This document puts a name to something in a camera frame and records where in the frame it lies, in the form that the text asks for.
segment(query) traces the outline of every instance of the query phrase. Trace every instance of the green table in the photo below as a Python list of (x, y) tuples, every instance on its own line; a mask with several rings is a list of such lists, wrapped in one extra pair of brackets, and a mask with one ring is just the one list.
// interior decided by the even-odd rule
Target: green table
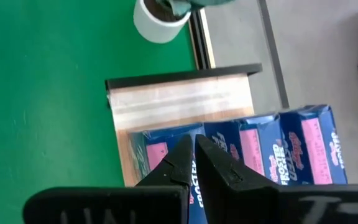
[(0, 1), (0, 223), (39, 190), (123, 185), (105, 79), (196, 68), (188, 28), (147, 42), (134, 3)]

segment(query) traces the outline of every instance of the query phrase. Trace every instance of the blue cereal box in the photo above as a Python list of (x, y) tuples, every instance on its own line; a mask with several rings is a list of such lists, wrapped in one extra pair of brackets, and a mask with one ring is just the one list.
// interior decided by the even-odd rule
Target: blue cereal box
[[(185, 134), (190, 134), (194, 150), (196, 134), (204, 134), (203, 124), (131, 133), (130, 140), (134, 151), (132, 157), (136, 169), (139, 170), (140, 179), (149, 174), (167, 155), (168, 151), (174, 149)], [(189, 224), (207, 224), (196, 172), (196, 162), (193, 156)]]
[(254, 171), (278, 184), (296, 182), (294, 170), (288, 170), (279, 114), (204, 123), (204, 128), (208, 138)]
[(347, 184), (331, 107), (305, 106), (280, 115), (299, 184)]

